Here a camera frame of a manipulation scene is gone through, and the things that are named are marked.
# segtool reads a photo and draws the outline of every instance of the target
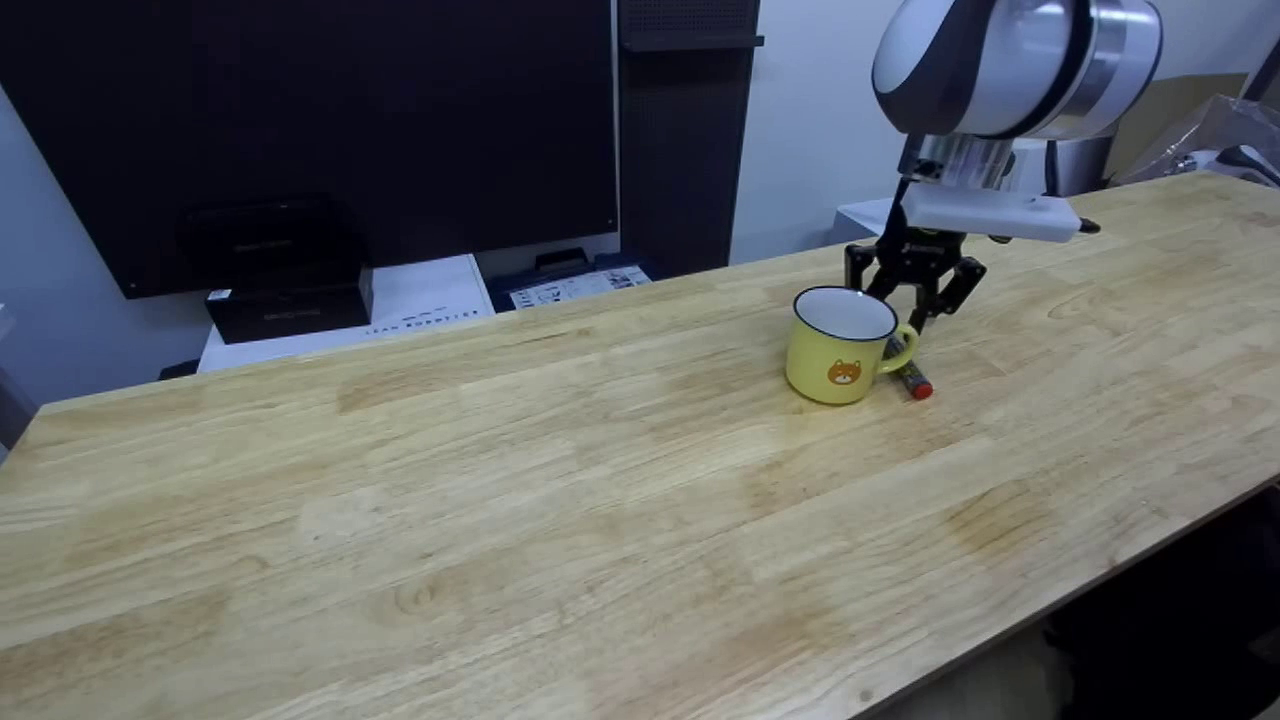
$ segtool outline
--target desk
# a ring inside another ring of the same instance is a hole
[[[0,469],[0,711],[870,709],[1280,469],[1276,198],[1081,208],[982,253],[927,406],[784,387],[835,250],[50,406]]]

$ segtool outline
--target mug rim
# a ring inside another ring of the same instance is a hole
[[[799,302],[812,297],[812,294],[846,294],[846,297],[870,302],[870,306],[878,306],[878,308],[889,312],[892,326],[889,326],[889,334],[878,334],[878,336],[841,336],[841,334],[816,327],[816,326],[799,312]],[[793,297],[793,317],[794,317],[805,327],[812,327],[812,334],[818,334],[818,336],[830,336],[830,339],[841,339],[841,346],[889,339],[889,336],[900,327],[900,317],[894,317],[892,306],[882,306],[882,302],[870,297],[870,294],[846,290],[846,284],[812,284],[812,290],[794,294],[794,297]]]

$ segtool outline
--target white paper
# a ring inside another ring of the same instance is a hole
[[[643,275],[641,265],[618,265],[618,270],[604,270],[604,273],[585,273],[585,275],[563,275],[563,281],[515,290],[513,306],[515,308],[543,308],[543,306],[569,306],[569,302],[585,302],[585,297],[608,297],[608,294],[635,290],[635,284],[651,284],[651,281]]]
[[[200,351],[200,378],[492,317],[492,302],[474,270],[474,258],[371,270],[367,297],[371,320],[359,327],[274,336],[251,346],[222,346],[222,336],[211,327]]]

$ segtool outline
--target wood grain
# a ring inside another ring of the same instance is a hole
[[[1280,203],[1161,182],[784,387],[841,253],[50,406],[0,469],[0,715],[851,715],[1280,469]]]

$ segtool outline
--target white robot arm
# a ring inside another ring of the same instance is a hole
[[[866,294],[914,284],[918,327],[982,275],[960,258],[964,233],[1070,239],[1089,227],[1067,199],[1008,189],[1010,139],[1112,132],[1161,48],[1147,0],[903,0],[870,67],[882,117],[907,135],[903,182],[875,253],[846,253],[846,284],[878,259]]]

